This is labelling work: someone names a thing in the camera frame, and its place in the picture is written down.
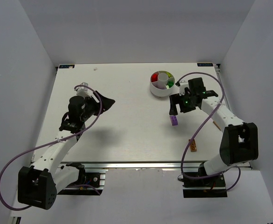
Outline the purple curved lego brick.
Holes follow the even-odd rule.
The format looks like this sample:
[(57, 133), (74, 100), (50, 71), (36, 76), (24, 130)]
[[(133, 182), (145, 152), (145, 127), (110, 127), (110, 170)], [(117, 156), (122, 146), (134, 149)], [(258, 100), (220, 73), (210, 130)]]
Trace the purple curved lego brick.
[(178, 120), (175, 115), (170, 115), (170, 121), (172, 126), (177, 126), (178, 125)]

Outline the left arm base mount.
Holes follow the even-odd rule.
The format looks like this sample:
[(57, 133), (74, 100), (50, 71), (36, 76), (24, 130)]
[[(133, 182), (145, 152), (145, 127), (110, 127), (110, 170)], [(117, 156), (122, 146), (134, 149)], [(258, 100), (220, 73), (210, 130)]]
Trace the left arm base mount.
[(72, 162), (57, 169), (54, 181), (59, 195), (100, 196), (103, 192), (105, 173)]

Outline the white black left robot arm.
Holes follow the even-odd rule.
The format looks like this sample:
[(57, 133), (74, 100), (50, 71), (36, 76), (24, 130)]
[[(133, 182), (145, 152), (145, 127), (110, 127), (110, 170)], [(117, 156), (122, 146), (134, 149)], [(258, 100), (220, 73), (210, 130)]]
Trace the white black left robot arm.
[(62, 160), (78, 142), (85, 129), (85, 122), (99, 116), (115, 103), (95, 91), (94, 96), (79, 93), (69, 99), (68, 111), (61, 119), (56, 143), (50, 144), (45, 153), (30, 167), (18, 173), (18, 202), (48, 210), (56, 196), (69, 185), (84, 185), (87, 180), (85, 166), (78, 162), (66, 164), (59, 170)]

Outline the long red lego brick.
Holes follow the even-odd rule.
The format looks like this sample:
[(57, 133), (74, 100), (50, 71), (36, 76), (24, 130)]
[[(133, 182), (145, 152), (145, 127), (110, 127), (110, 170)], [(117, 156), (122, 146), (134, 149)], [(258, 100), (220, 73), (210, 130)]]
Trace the long red lego brick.
[(150, 81), (153, 83), (153, 82), (157, 82), (158, 81), (158, 75), (159, 73), (153, 73), (151, 75), (151, 78), (150, 78)]

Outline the small green lego brick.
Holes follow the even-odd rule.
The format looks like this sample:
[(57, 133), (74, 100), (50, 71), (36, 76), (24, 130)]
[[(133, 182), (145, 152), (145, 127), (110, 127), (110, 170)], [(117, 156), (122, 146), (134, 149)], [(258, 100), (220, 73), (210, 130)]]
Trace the small green lego brick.
[(166, 85), (166, 88), (167, 88), (167, 89), (170, 89), (173, 85), (174, 85), (174, 82), (168, 81), (168, 83), (167, 83), (167, 85)]

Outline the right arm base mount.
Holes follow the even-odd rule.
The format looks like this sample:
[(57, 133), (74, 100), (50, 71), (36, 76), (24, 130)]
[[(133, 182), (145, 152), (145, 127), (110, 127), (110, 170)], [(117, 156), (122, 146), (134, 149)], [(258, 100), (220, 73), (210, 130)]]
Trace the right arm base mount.
[(180, 174), (177, 180), (182, 183), (184, 198), (226, 198), (226, 184), (223, 175), (193, 180)]

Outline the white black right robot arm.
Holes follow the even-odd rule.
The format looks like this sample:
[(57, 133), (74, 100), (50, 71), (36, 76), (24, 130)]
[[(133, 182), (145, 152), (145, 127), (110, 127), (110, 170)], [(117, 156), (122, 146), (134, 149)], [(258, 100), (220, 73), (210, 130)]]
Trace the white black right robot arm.
[(247, 123), (234, 115), (223, 103), (223, 98), (213, 90), (207, 90), (202, 78), (188, 80), (185, 85), (176, 82), (180, 92), (170, 95), (171, 118), (199, 108), (205, 112), (207, 120), (212, 119), (222, 132), (219, 153), (212, 159), (203, 162), (195, 177), (182, 175), (188, 179), (203, 180), (216, 177), (241, 163), (256, 160), (258, 150), (258, 128), (254, 123)]

